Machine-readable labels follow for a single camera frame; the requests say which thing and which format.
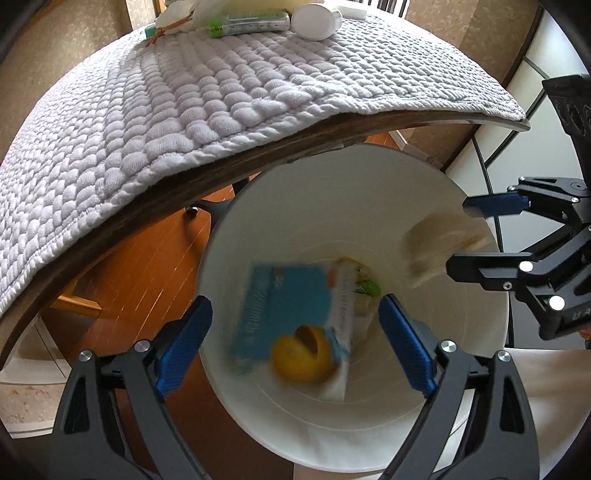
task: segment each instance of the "black cable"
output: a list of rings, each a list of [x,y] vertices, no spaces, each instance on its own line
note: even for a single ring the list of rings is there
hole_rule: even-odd
[[[480,147],[478,146],[478,142],[476,141],[474,135],[472,136],[472,144],[474,145],[474,150],[476,151],[476,156],[478,157],[478,163],[480,163],[480,168],[482,169],[482,175],[484,176],[484,181],[486,183],[486,191],[489,195],[492,195],[494,192],[492,190],[491,178],[488,176],[484,158],[482,157],[482,152],[480,151]],[[493,219],[495,221],[496,244],[499,247],[499,252],[502,252],[504,249],[501,223],[498,216],[494,216]],[[509,348],[513,348],[515,346],[515,328],[513,326],[513,310],[511,309],[511,299],[509,299],[509,323],[507,326],[507,342],[505,346]]]

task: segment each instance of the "white bottle cap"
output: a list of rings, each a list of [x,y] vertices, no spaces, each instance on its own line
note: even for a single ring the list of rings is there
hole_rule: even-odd
[[[302,5],[291,16],[291,29],[306,40],[324,40],[343,23],[343,15],[336,7],[324,4]]]

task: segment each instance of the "white trash bin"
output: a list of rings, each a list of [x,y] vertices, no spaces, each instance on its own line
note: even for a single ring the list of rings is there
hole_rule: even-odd
[[[464,198],[430,165],[369,144],[273,168],[240,193],[216,225],[197,289],[213,304],[213,324],[200,350],[203,365],[220,401],[246,432],[310,468],[377,471],[389,464],[423,404],[377,322],[353,351],[344,403],[310,398],[282,384],[267,365],[238,375],[229,345],[257,262],[354,258],[373,270],[383,293],[394,293],[439,338],[479,355],[503,347],[506,293],[445,275],[414,290],[407,285],[403,234],[428,213],[460,208]],[[465,398],[455,429],[469,407]]]

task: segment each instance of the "blue gripper pad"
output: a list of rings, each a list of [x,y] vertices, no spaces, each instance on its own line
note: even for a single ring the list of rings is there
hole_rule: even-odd
[[[378,315],[379,324],[402,365],[410,386],[421,392],[425,398],[429,397],[437,389],[435,365],[392,294],[386,295],[379,302]]]
[[[528,208],[530,200],[518,192],[478,195],[464,200],[464,210],[475,209],[484,218],[503,215],[519,215]]]
[[[183,315],[184,325],[160,359],[155,388],[163,398],[168,397],[183,383],[184,376],[212,325],[212,317],[212,304],[203,296],[198,296]]]

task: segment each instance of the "white fabric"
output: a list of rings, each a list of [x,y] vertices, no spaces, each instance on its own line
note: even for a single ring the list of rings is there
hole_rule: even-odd
[[[0,314],[40,268],[163,177],[291,135],[331,115],[525,113],[476,63],[398,20],[211,40],[136,31],[36,104],[0,167]]]
[[[530,401],[543,479],[573,443],[591,411],[591,351],[507,350]],[[452,462],[463,431],[459,429],[450,436],[437,469]],[[380,474],[320,472],[294,465],[294,480],[378,480]]]

